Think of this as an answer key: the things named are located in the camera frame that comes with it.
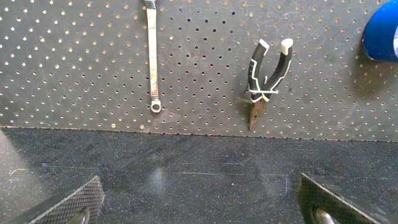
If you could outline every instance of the silver wrench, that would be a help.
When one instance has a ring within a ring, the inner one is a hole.
[[[150,73],[150,109],[154,113],[162,110],[157,90],[157,52],[156,52],[156,6],[155,0],[145,0],[148,15],[149,73]]]

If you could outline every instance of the blue cylinder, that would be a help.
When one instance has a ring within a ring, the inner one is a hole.
[[[398,1],[385,3],[364,31],[364,48],[375,60],[398,62]]]

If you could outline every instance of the scratched surface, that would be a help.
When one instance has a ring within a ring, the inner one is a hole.
[[[0,129],[0,148],[0,222],[91,174],[100,223],[302,223],[301,172],[398,214],[396,143]]]
[[[398,141],[398,67],[361,46],[386,1],[157,1],[158,115],[144,1],[0,1],[0,124]],[[249,132],[252,52],[271,46],[271,74],[285,38],[290,72]]]

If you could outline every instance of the pegboard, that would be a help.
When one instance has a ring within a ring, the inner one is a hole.
[[[398,141],[398,66],[361,45],[385,2],[158,0],[153,114],[144,1],[1,1],[0,123]],[[251,55],[264,39],[271,74],[286,38],[290,70],[249,132]]]

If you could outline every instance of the combination wrench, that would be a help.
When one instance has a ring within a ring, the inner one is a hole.
[[[156,5],[155,0],[145,0],[148,16],[148,45],[150,73],[150,109],[154,113],[162,110],[157,89],[157,52],[156,52]]]

